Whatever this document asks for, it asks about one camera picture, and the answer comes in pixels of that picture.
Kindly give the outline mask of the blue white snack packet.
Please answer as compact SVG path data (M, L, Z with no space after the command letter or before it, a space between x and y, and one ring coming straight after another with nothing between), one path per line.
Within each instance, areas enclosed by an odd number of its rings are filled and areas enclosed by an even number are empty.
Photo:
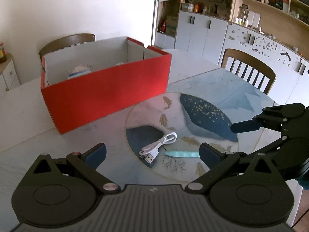
M77 66L69 74L68 79L77 78L86 74L90 74L91 70L87 66Z

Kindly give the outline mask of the mint green flat tool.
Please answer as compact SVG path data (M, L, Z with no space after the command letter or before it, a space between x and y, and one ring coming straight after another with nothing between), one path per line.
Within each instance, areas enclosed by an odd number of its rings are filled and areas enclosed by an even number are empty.
M199 152L195 151L166 151L165 155L176 158L199 158Z

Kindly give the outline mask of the wooden chair at right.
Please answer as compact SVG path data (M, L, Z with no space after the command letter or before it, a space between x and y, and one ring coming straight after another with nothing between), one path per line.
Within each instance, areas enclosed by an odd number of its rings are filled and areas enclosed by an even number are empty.
M277 76L264 62L240 50L226 49L221 67L269 94Z

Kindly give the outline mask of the red cardboard box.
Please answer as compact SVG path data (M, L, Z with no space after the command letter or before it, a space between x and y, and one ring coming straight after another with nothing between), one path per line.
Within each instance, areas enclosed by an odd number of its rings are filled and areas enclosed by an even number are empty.
M42 58L41 93L60 134L165 93L172 56L129 37L83 43ZM77 66L91 73L68 79Z

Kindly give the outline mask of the white side cabinet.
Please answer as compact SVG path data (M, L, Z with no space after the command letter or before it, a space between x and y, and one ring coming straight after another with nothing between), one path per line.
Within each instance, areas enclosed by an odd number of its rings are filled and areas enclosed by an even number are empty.
M10 90L20 86L12 55L8 53L6 58L6 61L1 63L1 98Z

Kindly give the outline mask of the wooden chair behind box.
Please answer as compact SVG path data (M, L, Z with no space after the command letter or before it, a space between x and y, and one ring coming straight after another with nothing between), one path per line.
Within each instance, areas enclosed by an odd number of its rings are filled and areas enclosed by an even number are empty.
M47 55L48 53L52 53L66 47L75 46L77 44L90 43L93 41L95 41L95 35L89 33L65 36L59 39L55 39L54 41L41 48L39 51L39 57L42 59L43 56Z

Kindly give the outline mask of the red lidded sauce jar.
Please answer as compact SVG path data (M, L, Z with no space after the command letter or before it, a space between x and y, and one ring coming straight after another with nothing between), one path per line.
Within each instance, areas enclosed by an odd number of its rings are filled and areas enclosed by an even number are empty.
M7 60L4 44L0 44L0 63L4 63Z

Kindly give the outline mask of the white wall cabinet unit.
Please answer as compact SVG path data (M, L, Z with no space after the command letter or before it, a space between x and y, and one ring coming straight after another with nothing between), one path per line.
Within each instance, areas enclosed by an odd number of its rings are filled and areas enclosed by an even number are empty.
M308 0L157 0L155 5L156 47L217 65L226 49L243 51L276 74L273 100L308 104Z

